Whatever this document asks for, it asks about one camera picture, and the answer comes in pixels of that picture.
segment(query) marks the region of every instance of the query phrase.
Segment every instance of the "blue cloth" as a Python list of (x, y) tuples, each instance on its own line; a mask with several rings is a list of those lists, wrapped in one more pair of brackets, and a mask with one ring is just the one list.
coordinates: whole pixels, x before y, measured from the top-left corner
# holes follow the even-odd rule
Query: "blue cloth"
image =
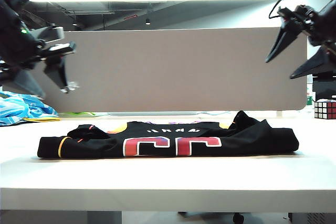
[(0, 91), (0, 126), (43, 118), (59, 117), (52, 107), (30, 94)]

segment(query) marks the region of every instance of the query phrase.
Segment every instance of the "white table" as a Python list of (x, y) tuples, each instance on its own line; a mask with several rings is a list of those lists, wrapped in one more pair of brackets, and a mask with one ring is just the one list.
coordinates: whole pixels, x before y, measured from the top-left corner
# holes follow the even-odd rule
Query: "white table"
[(336, 120), (311, 115), (267, 119), (273, 127), (293, 128), (300, 142), (293, 155), (95, 160), (36, 156), (41, 136), (61, 136), (78, 124), (110, 130), (133, 120), (230, 123), (233, 116), (115, 116), (2, 127), (1, 209), (336, 212)]

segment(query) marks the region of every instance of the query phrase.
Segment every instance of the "folded clothing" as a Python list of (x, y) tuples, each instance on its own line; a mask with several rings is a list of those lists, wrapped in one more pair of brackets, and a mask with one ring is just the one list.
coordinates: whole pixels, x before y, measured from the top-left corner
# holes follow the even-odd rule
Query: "folded clothing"
[(0, 91), (0, 126), (58, 120), (56, 110), (30, 94)]
[(296, 151), (292, 129), (272, 128), (239, 111), (228, 129), (218, 122), (152, 124), (128, 122), (109, 134), (80, 125), (61, 137), (42, 137), (37, 156), (44, 158), (111, 158), (133, 156), (270, 155)]

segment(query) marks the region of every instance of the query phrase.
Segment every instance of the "black jersey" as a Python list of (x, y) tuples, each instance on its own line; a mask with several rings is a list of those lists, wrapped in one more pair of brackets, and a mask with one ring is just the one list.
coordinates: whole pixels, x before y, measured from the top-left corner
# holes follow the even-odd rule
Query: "black jersey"
[(42, 137), (37, 155), (45, 158), (133, 156), (267, 155), (296, 151), (293, 130), (272, 128), (266, 120), (238, 112), (228, 129), (218, 122), (152, 124), (128, 122), (124, 131), (108, 134), (80, 125), (66, 136)]

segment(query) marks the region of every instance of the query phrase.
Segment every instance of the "gray partition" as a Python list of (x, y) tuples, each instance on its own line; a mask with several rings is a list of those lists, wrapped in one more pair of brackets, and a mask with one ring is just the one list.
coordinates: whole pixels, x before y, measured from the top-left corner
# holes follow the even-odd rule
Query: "gray partition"
[(67, 32), (77, 52), (67, 56), (62, 94), (41, 72), (45, 103), (65, 111), (297, 110), (306, 103), (306, 78), (289, 75), (307, 57), (301, 36), (264, 62), (279, 28)]

